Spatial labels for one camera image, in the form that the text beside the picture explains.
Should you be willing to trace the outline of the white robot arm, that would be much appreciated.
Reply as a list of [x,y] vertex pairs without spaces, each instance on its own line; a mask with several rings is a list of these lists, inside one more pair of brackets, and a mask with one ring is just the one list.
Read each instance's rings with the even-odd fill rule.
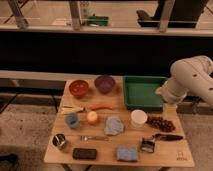
[[180,104],[188,93],[201,98],[213,108],[213,60],[205,55],[175,61],[171,76],[156,90],[165,103]]

